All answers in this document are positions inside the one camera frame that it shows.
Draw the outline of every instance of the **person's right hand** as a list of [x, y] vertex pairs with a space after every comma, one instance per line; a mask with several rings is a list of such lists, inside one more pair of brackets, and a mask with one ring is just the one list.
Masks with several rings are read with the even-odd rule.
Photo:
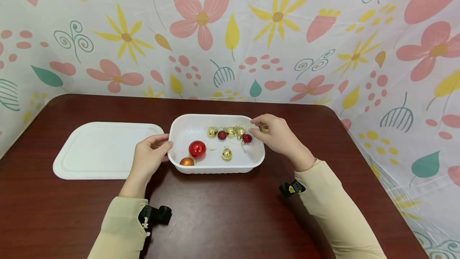
[[256, 126], [268, 126], [268, 134], [256, 128], [249, 129], [249, 132], [271, 150], [287, 156], [293, 162], [296, 171], [305, 171], [315, 163], [315, 157], [300, 142], [283, 118], [264, 114], [251, 120], [251, 123]]

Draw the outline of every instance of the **floral backdrop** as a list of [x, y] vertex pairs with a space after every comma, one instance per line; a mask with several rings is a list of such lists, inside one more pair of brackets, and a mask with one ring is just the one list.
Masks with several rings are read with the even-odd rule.
[[0, 0], [0, 154], [66, 93], [323, 104], [460, 258], [460, 0]]

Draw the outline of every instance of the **white plastic lid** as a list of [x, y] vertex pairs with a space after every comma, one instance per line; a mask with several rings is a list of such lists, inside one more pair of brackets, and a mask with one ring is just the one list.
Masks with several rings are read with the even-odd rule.
[[53, 171], [66, 180], [126, 179], [136, 144], [163, 134], [155, 124], [91, 122], [70, 134], [57, 155]]

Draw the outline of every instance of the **wooden table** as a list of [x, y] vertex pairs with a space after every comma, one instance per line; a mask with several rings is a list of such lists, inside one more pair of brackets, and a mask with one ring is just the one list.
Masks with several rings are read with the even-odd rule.
[[[91, 250], [123, 181], [54, 175], [53, 161], [74, 129], [88, 122], [142, 122], [168, 132], [186, 113], [284, 117], [312, 153], [329, 163], [388, 258], [426, 258], [327, 107], [85, 95], [53, 99], [0, 161], [0, 258], [86, 258]], [[172, 208], [173, 216], [168, 226], [154, 229], [145, 258], [330, 258], [298, 196], [280, 197], [278, 186], [293, 180], [292, 166], [266, 151], [261, 166], [246, 174], [185, 175], [163, 165], [148, 198], [154, 207]]]

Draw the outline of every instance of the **dark red ornament ball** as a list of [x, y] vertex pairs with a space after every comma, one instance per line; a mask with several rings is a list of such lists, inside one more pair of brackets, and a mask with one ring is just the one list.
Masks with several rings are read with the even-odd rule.
[[217, 138], [219, 138], [220, 140], [225, 140], [225, 138], [227, 138], [227, 132], [221, 130], [217, 133]]
[[243, 135], [243, 141], [244, 143], [250, 143], [252, 141], [252, 136], [249, 134]]
[[203, 141], [193, 141], [188, 147], [188, 152], [194, 158], [203, 157], [204, 153], [206, 153], [206, 145], [204, 145]]

